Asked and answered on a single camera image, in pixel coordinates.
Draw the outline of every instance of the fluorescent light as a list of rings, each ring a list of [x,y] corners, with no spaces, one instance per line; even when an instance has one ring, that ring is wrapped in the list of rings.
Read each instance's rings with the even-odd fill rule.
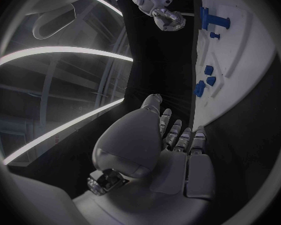
[[[73,46],[42,46],[42,47],[34,47],[21,51],[16,51],[6,56],[3,56],[0,58],[0,66],[14,59],[22,58],[29,55],[46,54],[46,53],[95,54],[95,55],[107,56],[107,57],[123,59],[126,61],[133,62],[133,59],[131,57],[122,56],[108,51],[101,51],[101,50],[95,50],[95,49],[83,48],[83,47],[73,47]]]
[[[120,14],[123,17],[123,14],[118,9],[116,9],[114,6],[110,5],[108,2],[106,2],[104,0],[97,0],[97,1],[104,4],[105,6],[107,6],[109,8],[111,8],[112,10],[114,10],[116,13]]]
[[[124,98],[122,98],[120,100],[117,100],[117,101],[114,101],[114,102],[112,102],[110,104],[107,104],[107,105],[105,105],[103,107],[100,107],[100,108],[98,108],[98,109],[96,109],[94,111],[91,111],[91,112],[89,112],[89,113],[87,113],[85,115],[82,115],[82,116],[80,116],[80,117],[78,117],[78,118],[76,118],[76,119],[74,119],[72,121],[69,121],[69,122],[65,123],[64,125],[61,125],[61,126],[55,128],[55,129],[53,129],[52,131],[49,131],[48,133],[38,137],[37,139],[33,140],[32,142],[27,143],[25,146],[21,147],[19,150],[15,151],[13,154],[9,155],[7,158],[5,158],[3,160],[3,164],[4,165],[9,164],[14,159],[16,159],[18,156],[20,156],[23,153],[27,152],[29,149],[32,149],[36,145],[38,145],[41,142],[45,141],[46,139],[54,136],[55,134],[58,134],[59,132],[69,128],[70,126],[73,126],[76,123],[79,123],[82,120],[87,119],[90,116],[93,116],[93,115],[95,115],[95,114],[97,114],[97,113],[99,113],[99,112],[101,112],[101,111],[103,111],[105,109],[108,109],[108,108],[110,108],[110,107],[112,107],[114,105],[117,105],[117,104],[119,104],[119,103],[121,103],[123,101],[124,101]]]

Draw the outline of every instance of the white board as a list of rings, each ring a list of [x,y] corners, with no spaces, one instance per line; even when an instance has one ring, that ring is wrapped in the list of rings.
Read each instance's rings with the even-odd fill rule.
[[[202,0],[209,14],[230,19],[230,28],[214,24],[199,30],[196,82],[206,65],[213,66],[213,86],[196,97],[193,131],[219,118],[238,104],[261,80],[276,54],[275,44],[257,16],[242,0]],[[220,39],[210,38],[210,32]]]

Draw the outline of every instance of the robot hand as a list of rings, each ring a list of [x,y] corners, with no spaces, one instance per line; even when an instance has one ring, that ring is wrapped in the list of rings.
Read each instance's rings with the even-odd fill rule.
[[[154,17],[156,25],[162,31],[177,31],[184,28],[186,19],[179,11],[171,12],[167,8],[173,0],[132,0],[148,16]]]

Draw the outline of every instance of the curved light strip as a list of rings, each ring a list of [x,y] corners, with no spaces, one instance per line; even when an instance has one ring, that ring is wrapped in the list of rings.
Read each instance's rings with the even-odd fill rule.
[[[98,2],[104,4],[105,6],[109,7],[110,9],[114,10],[116,13],[120,14],[123,17],[123,14],[116,9],[114,6],[110,5],[108,2],[104,1],[104,0],[97,0]]]
[[[133,59],[131,57],[118,55],[108,51],[101,51],[101,50],[95,50],[95,49],[83,48],[83,47],[73,47],[73,46],[42,46],[42,47],[34,47],[21,51],[16,51],[6,56],[3,56],[0,58],[0,66],[14,59],[26,57],[29,55],[46,54],[46,53],[96,54],[96,55],[102,55],[102,56],[112,57],[116,59],[123,59],[133,62]]]
[[[61,126],[55,128],[55,129],[53,129],[52,131],[49,131],[48,133],[46,133],[46,134],[44,134],[44,135],[38,137],[37,139],[35,139],[35,140],[33,140],[33,141],[27,143],[25,146],[21,147],[19,150],[15,151],[13,154],[9,155],[7,158],[5,158],[5,159],[3,160],[3,164],[4,164],[4,165],[9,164],[9,163],[12,162],[14,159],[16,159],[17,157],[19,157],[19,156],[22,155],[23,153],[27,152],[29,149],[32,149],[32,148],[35,147],[36,145],[38,145],[38,144],[40,144],[41,142],[45,141],[46,139],[48,139],[48,138],[54,136],[55,134],[58,134],[59,132],[65,130],[65,129],[67,129],[67,128],[69,128],[70,126],[73,126],[73,125],[75,125],[76,123],[79,123],[79,122],[81,122],[82,120],[87,119],[87,118],[89,118],[90,116],[93,116],[93,115],[95,115],[95,114],[97,114],[97,113],[99,113],[99,112],[101,112],[101,111],[103,111],[103,110],[105,110],[105,109],[108,109],[108,108],[110,108],[110,107],[112,107],[112,106],[114,106],[114,105],[117,105],[117,104],[119,104],[119,103],[121,103],[121,102],[123,102],[123,101],[124,101],[124,98],[122,98],[122,99],[120,99],[120,100],[117,100],[117,101],[114,101],[114,102],[112,102],[112,103],[110,103],[110,104],[107,104],[107,105],[105,105],[105,106],[103,106],[103,107],[100,107],[100,108],[98,108],[98,109],[96,109],[96,110],[94,110],[94,111],[91,111],[91,112],[89,112],[89,113],[87,113],[87,114],[85,114],[85,115],[82,115],[82,116],[80,116],[80,117],[78,117],[78,118],[76,118],[76,119],[74,119],[74,120],[72,120],[72,121],[69,121],[69,122],[65,123],[64,125],[61,125]]]

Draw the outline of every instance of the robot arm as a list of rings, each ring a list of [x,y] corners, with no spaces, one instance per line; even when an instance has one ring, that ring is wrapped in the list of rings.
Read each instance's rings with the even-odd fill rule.
[[[171,12],[166,7],[173,0],[132,0],[144,14],[153,17],[162,31],[177,31],[186,25],[179,11]]]

